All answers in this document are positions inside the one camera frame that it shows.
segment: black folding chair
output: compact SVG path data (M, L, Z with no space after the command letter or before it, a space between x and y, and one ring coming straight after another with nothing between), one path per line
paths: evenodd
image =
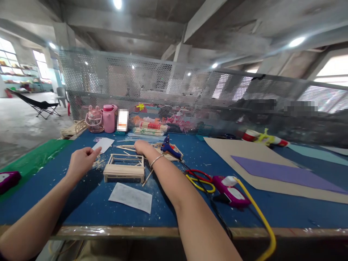
M61 116L59 113L57 113L55 111L55 109L57 108L58 106L58 103L48 103L46 101L42 101L42 102L39 102L39 101L35 101L33 99L30 99L20 93L17 93L15 91L12 91L11 89L7 88L7 90L12 93L13 95L16 95L18 98L22 99L23 101L25 101L27 104L29 104L35 111L38 112L38 115L36 117L38 117L39 115L42 116L42 118L44 118L45 120L48 119L49 116L51 116L52 114L55 114L55 115L58 115L58 116ZM41 113L42 112L47 112L49 115L45 118Z

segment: paper sheet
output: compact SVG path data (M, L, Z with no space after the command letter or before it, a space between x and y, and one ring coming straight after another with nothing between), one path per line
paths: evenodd
M105 153L107 149L113 144L115 140L109 139L109 138L102 138L100 141L97 142L96 145L92 148L93 150L101 147L101 153Z
M290 167L295 166L289 160L267 148L265 145L247 141L214 138L204 138L204 140L228 165L230 165L230 167L232 167L243 179L245 179L246 182L256 189L348 204L347 195L250 175L231 157L231 155L234 155Z
M341 149L341 148L335 148L335 147L326 147L326 146L321 146L324 149L331 150L333 152L348 156L348 149Z
M231 156L249 174L278 181L290 182L315 189L323 189L348 194L344 189L328 182L316 174L301 168L272 164L253 159Z
M297 153L299 153L301 155L307 156L307 157L317 158L319 160L325 160L325 161L329 161L329 162L348 166L348 161L338 157L335 154L332 154L331 152L313 149L313 148L304 147L304 146L297 146L294 144L289 144L288 148L292 149L293 151L296 151Z
M109 201L119 202L151 214L152 195L118 182Z

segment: hand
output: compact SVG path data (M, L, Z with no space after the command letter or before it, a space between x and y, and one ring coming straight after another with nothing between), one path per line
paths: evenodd
M65 177L71 179L71 182L79 182L87 171L92 168L93 163L101 150L101 147L96 150L92 150L91 147L76 150L71 155L69 169Z
M147 141L143 140L137 140L134 143L134 147L139 155L144 155L145 151L148 150L148 148L152 148L152 146Z

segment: green mat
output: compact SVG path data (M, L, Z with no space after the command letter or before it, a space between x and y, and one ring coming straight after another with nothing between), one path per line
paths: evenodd
M67 145L73 141L70 140L50 140L45 144L37 147L31 152L27 153L20 159L11 163L7 167L0 170L0 172L19 171L22 178L18 185L9 189L5 194L0 195L0 202L5 201L12 196L18 189L20 189L34 174L43 168L51 159Z

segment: cardboard sheet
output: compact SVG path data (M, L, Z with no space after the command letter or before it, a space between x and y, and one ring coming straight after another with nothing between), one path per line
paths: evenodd
M233 155L250 158L252 160L296 167L289 160L270 150L265 145L247 141L214 138L204 138L204 140L228 165L230 165L230 167L232 167L242 176L243 179L245 179L246 182L256 189L348 204L348 195L250 175L231 157L231 155Z
M240 164L249 174L254 176L290 182L306 187L312 187L315 189L323 189L337 193L348 194L348 192L344 189L305 169L256 161L253 159L247 159L237 156L231 157L236 162L238 162L238 164Z
M348 149L341 149L341 148L336 148L336 147L326 147L326 146L321 146L324 149L331 150L333 152L336 152L338 154L342 154L345 156L348 156Z
M288 147L292 149L293 151L296 151L297 153L300 153L301 155L304 155L307 157L317 158L319 160L325 160L325 161L348 166L348 161L338 157L337 155L331 152L326 152L324 150L318 150L318 149L313 149L313 148L304 147L304 146L297 146L294 144L290 144Z

